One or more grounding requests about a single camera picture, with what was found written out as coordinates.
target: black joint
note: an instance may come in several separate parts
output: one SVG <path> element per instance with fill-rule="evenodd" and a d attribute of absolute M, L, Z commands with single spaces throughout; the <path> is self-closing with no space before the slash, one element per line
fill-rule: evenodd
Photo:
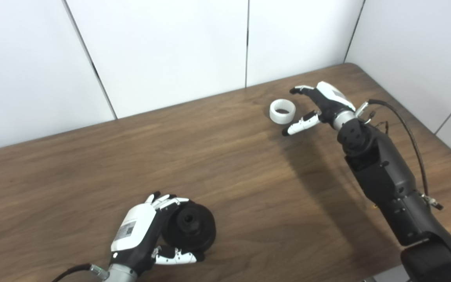
<path fill-rule="evenodd" d="M 159 250 L 158 255 L 161 257 L 167 257 L 169 259 L 173 259 L 175 257 L 175 248 L 170 246 L 161 246 L 161 250 Z"/>
<path fill-rule="evenodd" d="M 152 194 L 154 195 L 154 200 L 156 200 L 157 198 L 159 198 L 159 196 L 161 196 L 161 192 L 160 191 L 155 191 Z"/>
<path fill-rule="evenodd" d="M 283 130 L 281 131 L 281 135 L 283 135 L 283 136 L 290 136 L 290 134 L 288 134 L 288 128 L 289 128 L 289 127 L 283 129 Z"/>
<path fill-rule="evenodd" d="M 202 252 L 193 252 L 192 254 L 195 256 L 196 262 L 204 261 L 204 253 L 202 253 Z"/>

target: silver connector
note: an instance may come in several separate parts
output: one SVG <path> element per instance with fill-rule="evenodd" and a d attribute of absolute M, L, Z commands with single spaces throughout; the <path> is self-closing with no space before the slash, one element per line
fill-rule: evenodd
<path fill-rule="evenodd" d="M 90 271 L 102 280 L 109 278 L 109 272 L 100 266 L 96 266 L 95 264 L 92 264 Z"/>
<path fill-rule="evenodd" d="M 356 116 L 354 115 L 354 112 L 350 110 L 342 111 L 340 114 L 338 114 L 334 121 L 333 121 L 333 128 L 336 131 L 339 131 L 345 123 L 347 123 L 349 120 L 355 119 Z"/>
<path fill-rule="evenodd" d="M 354 112 L 354 116 L 359 118 L 363 114 L 363 112 L 365 111 L 365 109 L 367 107 L 368 107 L 368 102 L 361 104 L 361 106 L 356 110 L 356 112 Z"/>

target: wire connector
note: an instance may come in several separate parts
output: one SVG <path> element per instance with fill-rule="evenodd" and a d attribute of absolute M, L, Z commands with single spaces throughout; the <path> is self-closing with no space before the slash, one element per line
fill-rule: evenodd
<path fill-rule="evenodd" d="M 109 272 L 100 266 L 96 266 L 95 264 L 92 264 L 90 271 L 102 280 L 109 278 Z"/>
<path fill-rule="evenodd" d="M 428 205 L 431 205 L 432 207 L 434 207 L 434 208 L 437 209 L 438 211 L 444 209 L 443 205 L 440 204 L 440 203 L 438 203 L 438 202 L 436 201 L 435 198 L 431 198 L 431 197 L 429 197 L 429 196 L 426 196 L 425 194 L 421 194 L 420 196 L 424 199 L 424 201 L 425 201 Z"/>

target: robotic arm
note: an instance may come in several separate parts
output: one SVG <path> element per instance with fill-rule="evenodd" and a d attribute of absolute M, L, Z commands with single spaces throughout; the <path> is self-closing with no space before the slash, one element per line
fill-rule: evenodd
<path fill-rule="evenodd" d="M 440 208 L 415 187 L 415 176 L 391 139 L 359 117 L 358 110 L 335 87 L 320 82 L 316 88 L 297 86 L 290 93 L 306 95 L 319 107 L 282 132 L 289 136 L 318 123 L 329 123 L 338 132 L 345 160 L 365 196 L 381 210 L 399 243 L 410 246 L 401 261 L 412 282 L 451 282 L 451 235 L 436 220 L 429 205 Z"/>
<path fill-rule="evenodd" d="M 52 282 L 77 271 L 91 271 L 104 282 L 135 282 L 154 264 L 203 261 L 215 240 L 213 214 L 187 198 L 160 195 L 154 192 L 128 211 L 111 244 L 108 271 L 95 264 L 80 264 Z M 156 246 L 160 235 L 169 246 Z"/>

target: black arm segment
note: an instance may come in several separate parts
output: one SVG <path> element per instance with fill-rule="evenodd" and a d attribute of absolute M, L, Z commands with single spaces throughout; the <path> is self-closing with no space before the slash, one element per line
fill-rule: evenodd
<path fill-rule="evenodd" d="M 337 140 L 365 196 L 381 210 L 399 243 L 410 246 L 401 261 L 411 280 L 451 282 L 451 235 L 420 196 L 391 139 L 356 118 L 343 125 Z"/>

